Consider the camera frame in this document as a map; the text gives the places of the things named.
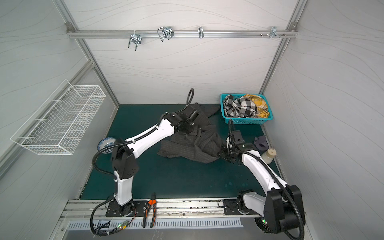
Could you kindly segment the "grey pinstriped long sleeve shirt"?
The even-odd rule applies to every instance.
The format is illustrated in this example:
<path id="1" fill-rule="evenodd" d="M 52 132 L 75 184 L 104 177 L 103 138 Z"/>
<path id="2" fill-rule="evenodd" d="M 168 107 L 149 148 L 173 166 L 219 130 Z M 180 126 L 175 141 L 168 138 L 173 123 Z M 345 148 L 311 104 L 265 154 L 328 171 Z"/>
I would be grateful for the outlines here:
<path id="1" fill-rule="evenodd" d="M 220 137 L 216 125 L 209 117 L 220 109 L 216 104 L 192 105 L 199 115 L 194 120 L 194 130 L 191 134 L 175 133 L 169 140 L 161 141 L 157 154 L 168 159 L 183 157 L 191 161 L 209 164 L 220 158 L 224 141 Z"/>

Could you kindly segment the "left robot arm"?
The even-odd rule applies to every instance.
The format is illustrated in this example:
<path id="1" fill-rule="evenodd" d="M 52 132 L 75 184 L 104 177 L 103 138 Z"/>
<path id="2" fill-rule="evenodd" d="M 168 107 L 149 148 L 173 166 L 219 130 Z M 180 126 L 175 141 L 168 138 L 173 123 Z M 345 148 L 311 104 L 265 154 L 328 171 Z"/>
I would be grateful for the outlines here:
<path id="1" fill-rule="evenodd" d="M 125 207 L 133 202 L 133 179 L 139 171 L 137 159 L 153 145 L 176 132 L 192 133 L 194 120 L 198 115 L 198 111 L 192 106 L 186 106 L 178 112 L 165 113 L 152 128 L 126 139 L 122 146 L 113 150 L 114 197 L 119 206 Z"/>

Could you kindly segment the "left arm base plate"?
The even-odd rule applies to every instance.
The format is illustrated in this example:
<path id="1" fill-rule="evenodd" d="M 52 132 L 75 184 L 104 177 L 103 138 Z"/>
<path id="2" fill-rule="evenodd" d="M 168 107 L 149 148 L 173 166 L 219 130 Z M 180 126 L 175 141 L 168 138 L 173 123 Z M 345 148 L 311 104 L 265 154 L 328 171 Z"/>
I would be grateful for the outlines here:
<path id="1" fill-rule="evenodd" d="M 145 215 L 145 206 L 147 201 L 130 201 L 127 204 L 121 206 L 117 201 L 113 200 L 107 207 L 106 217 L 143 217 Z"/>

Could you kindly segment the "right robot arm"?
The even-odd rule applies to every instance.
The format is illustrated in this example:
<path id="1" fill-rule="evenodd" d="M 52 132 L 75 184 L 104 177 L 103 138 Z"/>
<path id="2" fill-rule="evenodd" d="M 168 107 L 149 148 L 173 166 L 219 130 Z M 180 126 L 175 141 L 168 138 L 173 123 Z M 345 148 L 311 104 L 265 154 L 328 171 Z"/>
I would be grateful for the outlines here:
<path id="1" fill-rule="evenodd" d="M 257 179 L 264 196 L 253 190 L 239 192 L 238 212 L 259 214 L 256 225 L 264 233 L 284 233 L 291 240 L 305 238 L 305 211 L 301 190 L 282 180 L 264 161 L 253 144 L 247 144 L 240 131 L 230 130 L 222 157 L 242 163 Z"/>

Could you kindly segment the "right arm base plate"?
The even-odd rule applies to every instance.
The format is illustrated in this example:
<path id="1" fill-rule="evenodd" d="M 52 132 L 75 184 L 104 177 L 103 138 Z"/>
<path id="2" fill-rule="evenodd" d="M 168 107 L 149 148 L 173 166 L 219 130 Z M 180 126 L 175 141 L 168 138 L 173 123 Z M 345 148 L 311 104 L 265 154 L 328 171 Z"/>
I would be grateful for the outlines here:
<path id="1" fill-rule="evenodd" d="M 238 201 L 235 199 L 224 199 L 221 201 L 222 205 L 219 205 L 224 209 L 224 214 L 226 216 L 234 216 L 234 215 L 248 215 L 250 211 L 241 209 Z"/>

